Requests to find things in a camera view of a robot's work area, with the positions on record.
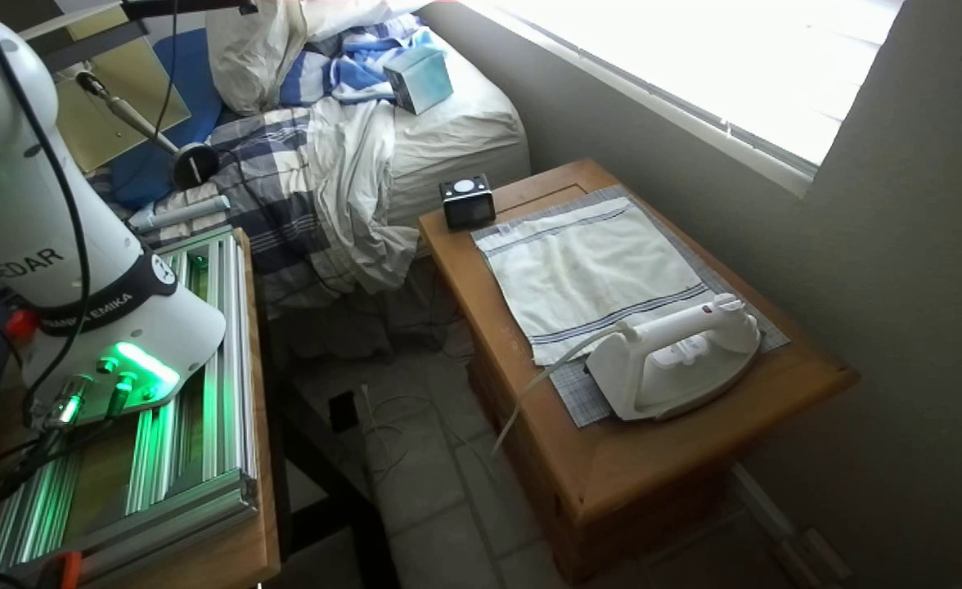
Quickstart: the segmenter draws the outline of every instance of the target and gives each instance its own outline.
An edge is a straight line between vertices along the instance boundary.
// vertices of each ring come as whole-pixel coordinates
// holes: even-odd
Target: electronic equipment
[[[617,328],[586,369],[617,419],[671,419],[726,393],[762,348],[758,322],[717,296],[642,328]]]
[[[32,430],[153,409],[224,338],[224,319],[128,231],[75,168],[42,60],[0,22],[0,286],[37,313]]]
[[[493,219],[493,201],[485,172],[442,183],[442,202],[450,231],[481,230]]]

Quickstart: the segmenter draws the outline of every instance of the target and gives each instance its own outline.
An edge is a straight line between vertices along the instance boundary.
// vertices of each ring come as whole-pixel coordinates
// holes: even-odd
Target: bed
[[[390,97],[325,95],[294,104],[276,92],[264,108],[233,112],[220,102],[212,128],[186,121],[197,128],[172,131],[172,141],[206,133],[217,146],[220,172],[202,190],[223,194],[233,207],[228,219],[248,231],[256,288],[268,319],[326,309],[361,290],[397,290],[418,259],[414,219],[442,207],[442,183],[485,172],[497,186],[531,172],[526,133],[511,97],[437,32],[426,32],[446,51],[450,97],[421,116]],[[182,64],[209,51],[209,39],[197,36],[197,47],[181,39]],[[186,97],[198,92],[198,79],[182,92],[176,75],[176,88]],[[121,207],[145,202],[145,186],[130,186],[128,172],[141,169],[141,158],[113,163]]]

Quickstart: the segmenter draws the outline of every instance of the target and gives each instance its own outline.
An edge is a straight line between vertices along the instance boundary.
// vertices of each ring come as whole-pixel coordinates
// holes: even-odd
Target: blanket
[[[414,230],[375,224],[392,158],[392,104],[282,108],[212,133],[233,224],[250,240],[260,311],[325,309],[399,288]]]

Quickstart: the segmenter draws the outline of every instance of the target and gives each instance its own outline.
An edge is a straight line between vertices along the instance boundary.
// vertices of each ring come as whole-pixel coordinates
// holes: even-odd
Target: white cloth
[[[474,243],[536,366],[622,322],[645,325],[714,296],[622,186],[571,210],[481,230]]]

